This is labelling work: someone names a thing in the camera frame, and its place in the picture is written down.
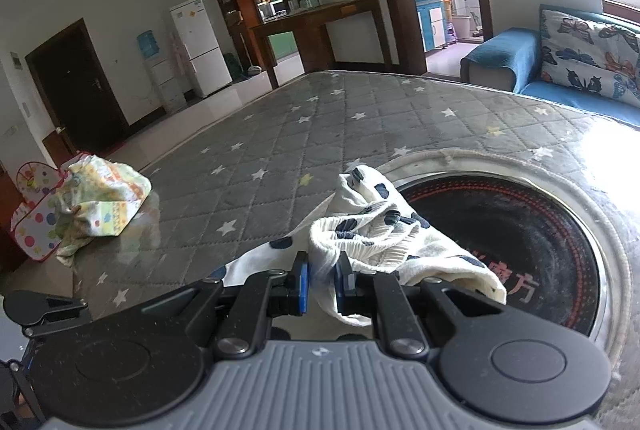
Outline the grey star quilted mat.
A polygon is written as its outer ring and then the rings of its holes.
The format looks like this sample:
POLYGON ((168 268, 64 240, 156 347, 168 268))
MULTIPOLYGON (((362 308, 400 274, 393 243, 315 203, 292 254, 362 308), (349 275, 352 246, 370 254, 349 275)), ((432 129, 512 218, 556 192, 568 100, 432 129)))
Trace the grey star quilted mat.
POLYGON ((395 75, 299 77, 225 119, 213 97, 129 139, 112 160, 152 193, 125 232, 76 255, 74 293, 103 317, 193 282, 296 226, 338 175, 422 150, 502 154, 548 169, 606 213, 639 263, 639 132, 507 92, 395 75))

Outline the butterfly print cushion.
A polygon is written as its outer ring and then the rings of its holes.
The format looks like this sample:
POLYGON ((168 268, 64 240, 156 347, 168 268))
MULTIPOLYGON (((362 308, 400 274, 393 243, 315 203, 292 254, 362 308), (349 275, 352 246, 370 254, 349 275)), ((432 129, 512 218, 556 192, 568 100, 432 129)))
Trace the butterfly print cushion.
POLYGON ((541 78, 586 94, 639 106, 639 34, 610 22, 544 9, 541 78))

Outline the dark wooden console table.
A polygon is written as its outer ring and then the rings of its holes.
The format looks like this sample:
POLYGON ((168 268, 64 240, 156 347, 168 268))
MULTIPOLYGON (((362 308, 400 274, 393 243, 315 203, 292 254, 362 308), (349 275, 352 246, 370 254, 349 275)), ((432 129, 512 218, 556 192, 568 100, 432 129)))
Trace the dark wooden console table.
POLYGON ((390 72, 393 62, 380 0, 346 0, 291 13, 284 18, 250 28, 256 51, 264 60, 262 68, 267 73, 271 88, 278 89, 280 83, 274 70, 278 63, 270 48, 270 36, 281 33, 294 34, 305 73, 333 70, 336 61, 326 24, 358 16, 361 13, 370 13, 372 16, 382 52, 383 68, 386 72, 390 72))

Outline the blue sofa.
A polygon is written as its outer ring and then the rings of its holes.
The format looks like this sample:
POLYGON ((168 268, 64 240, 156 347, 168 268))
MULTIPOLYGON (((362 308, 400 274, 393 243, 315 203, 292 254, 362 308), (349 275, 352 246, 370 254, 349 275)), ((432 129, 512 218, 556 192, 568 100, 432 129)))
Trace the blue sofa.
POLYGON ((512 27, 460 62, 465 83, 639 125, 639 27, 608 14, 539 7, 539 27, 512 27))

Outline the dark wooden door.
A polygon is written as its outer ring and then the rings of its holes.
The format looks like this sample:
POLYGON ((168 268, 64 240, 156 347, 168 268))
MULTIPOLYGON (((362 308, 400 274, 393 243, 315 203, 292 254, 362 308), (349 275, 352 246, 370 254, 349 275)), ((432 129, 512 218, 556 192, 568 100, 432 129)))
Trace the dark wooden door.
POLYGON ((53 124, 75 149, 103 155, 126 140, 129 124, 84 20, 43 42, 25 61, 53 124))

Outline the mop with white head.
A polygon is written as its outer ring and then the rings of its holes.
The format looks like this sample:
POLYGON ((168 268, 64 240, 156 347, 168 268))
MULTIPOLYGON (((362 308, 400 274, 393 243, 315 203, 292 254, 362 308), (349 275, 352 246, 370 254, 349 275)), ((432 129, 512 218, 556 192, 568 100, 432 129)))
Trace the mop with white head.
POLYGON ((462 14, 454 16, 454 27, 458 37, 462 39, 480 38, 484 35, 482 21, 471 9, 464 16, 462 14))

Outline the polka dot toy tent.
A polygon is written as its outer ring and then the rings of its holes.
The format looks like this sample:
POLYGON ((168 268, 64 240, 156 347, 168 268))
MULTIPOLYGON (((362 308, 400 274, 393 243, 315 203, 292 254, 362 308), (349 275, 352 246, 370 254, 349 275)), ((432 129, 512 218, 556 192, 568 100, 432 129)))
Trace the polka dot toy tent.
POLYGON ((23 202, 14 210, 10 232, 30 259, 46 261, 61 244, 62 239, 55 230, 58 222, 55 192, 67 178, 68 167, 86 155, 86 152, 76 154, 61 168, 28 161, 17 170, 15 183, 23 202))

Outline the water dispenser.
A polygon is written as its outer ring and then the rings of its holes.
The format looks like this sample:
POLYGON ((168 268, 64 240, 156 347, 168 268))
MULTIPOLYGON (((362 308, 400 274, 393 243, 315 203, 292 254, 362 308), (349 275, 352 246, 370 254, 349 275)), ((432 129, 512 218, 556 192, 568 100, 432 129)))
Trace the water dispenser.
POLYGON ((151 78, 152 85, 169 115, 175 114, 186 107, 182 88, 179 83, 174 65, 165 54, 151 30, 137 36, 137 43, 143 62, 151 78))

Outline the blue white cabinet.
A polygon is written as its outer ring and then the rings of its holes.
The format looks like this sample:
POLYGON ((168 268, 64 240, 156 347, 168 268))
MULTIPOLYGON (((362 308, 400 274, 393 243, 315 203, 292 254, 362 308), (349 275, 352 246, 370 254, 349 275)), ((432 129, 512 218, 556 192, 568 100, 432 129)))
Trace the blue white cabinet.
POLYGON ((414 0, 425 53, 447 43, 447 20, 444 0, 414 0))

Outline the white refrigerator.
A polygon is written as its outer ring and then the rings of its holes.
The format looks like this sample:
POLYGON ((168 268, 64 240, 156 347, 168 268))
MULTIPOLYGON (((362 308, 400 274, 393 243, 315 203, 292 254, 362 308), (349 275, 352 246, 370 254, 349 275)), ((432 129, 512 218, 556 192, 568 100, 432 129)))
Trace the white refrigerator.
POLYGON ((232 83, 213 25, 203 0, 189 0, 169 10, 186 69, 200 98, 232 83))

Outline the colourful patterned cloth bundle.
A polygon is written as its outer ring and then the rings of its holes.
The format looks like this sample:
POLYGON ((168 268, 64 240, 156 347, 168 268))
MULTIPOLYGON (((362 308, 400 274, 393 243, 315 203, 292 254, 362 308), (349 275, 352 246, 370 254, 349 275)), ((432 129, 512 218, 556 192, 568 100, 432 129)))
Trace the colourful patterned cloth bundle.
POLYGON ((151 181, 126 164, 81 154, 64 171, 54 192, 55 258, 68 267, 75 254, 98 237, 122 234, 152 191, 151 181))

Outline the round black induction cooktop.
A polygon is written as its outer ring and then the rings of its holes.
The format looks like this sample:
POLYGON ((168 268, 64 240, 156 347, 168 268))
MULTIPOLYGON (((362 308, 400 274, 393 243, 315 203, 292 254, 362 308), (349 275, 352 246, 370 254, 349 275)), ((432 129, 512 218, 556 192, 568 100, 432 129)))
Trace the round black induction cooktop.
POLYGON ((525 161, 464 149, 399 156, 379 169, 420 216, 494 271, 509 306, 581 332, 620 361, 630 266, 584 189, 525 161))

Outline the white polka dot garment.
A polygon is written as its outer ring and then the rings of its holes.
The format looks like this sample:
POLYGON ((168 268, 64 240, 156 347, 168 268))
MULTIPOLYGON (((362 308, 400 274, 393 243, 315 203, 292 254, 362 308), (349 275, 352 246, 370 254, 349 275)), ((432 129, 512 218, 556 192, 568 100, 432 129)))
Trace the white polka dot garment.
POLYGON ((222 281, 235 286, 260 271, 288 270, 299 251, 309 257, 309 315, 317 323, 371 325, 369 317, 337 312, 333 268, 341 253, 356 272, 398 273, 407 286, 439 277, 506 303, 506 288, 487 265, 422 218, 390 180, 366 165, 338 176, 335 192, 290 233, 228 263, 222 281))

